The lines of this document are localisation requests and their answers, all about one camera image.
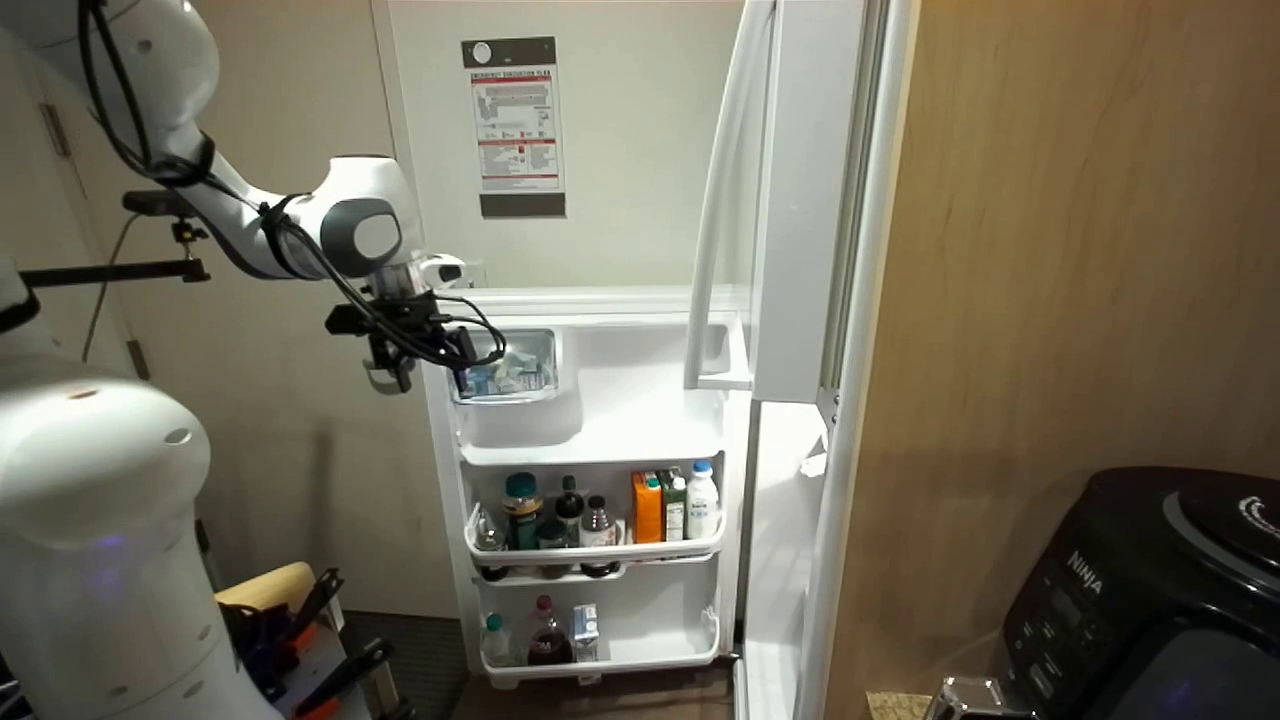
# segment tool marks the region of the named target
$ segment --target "wooden cabinet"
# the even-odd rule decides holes
[[[979,672],[1108,463],[1280,476],[1280,6],[923,0],[826,686]]]

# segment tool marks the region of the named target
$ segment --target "refrigerator handle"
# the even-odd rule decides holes
[[[704,343],[712,324],[712,286],[715,286],[715,252],[718,252],[718,204],[723,204],[723,176],[732,173],[732,149],[745,133],[746,99],[752,99],[752,72],[759,72],[759,58],[768,52],[768,21],[771,0],[745,0],[732,58],[723,72],[723,98],[715,113],[712,133],[712,155],[704,176],[704,204],[698,204],[698,228],[697,228],[697,275],[692,275],[692,299],[686,299],[686,343],[683,343],[683,387],[704,387]]]

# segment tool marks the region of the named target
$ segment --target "white robot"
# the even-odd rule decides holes
[[[330,334],[373,343],[395,387],[414,360],[462,371],[462,324],[433,297],[454,264],[409,258],[412,196],[393,160],[334,160],[309,196],[253,187],[200,133],[215,44],[187,0],[0,0],[0,29],[53,66],[118,160],[174,194],[263,280],[330,280]],[[0,324],[32,308],[0,274]],[[191,537],[207,471],[200,421],[163,392],[53,360],[37,324],[0,338],[0,655],[41,720],[280,715],[231,655]]]

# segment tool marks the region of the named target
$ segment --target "refrigerator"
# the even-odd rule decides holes
[[[736,715],[824,715],[912,35],[912,0],[745,0],[697,286],[468,293],[510,355],[462,384],[428,370],[423,399],[473,677],[729,660]],[[697,463],[715,533],[636,543],[636,471]],[[509,549],[510,476],[603,495],[615,543]],[[563,634],[595,607],[583,660],[528,664],[540,595]]]

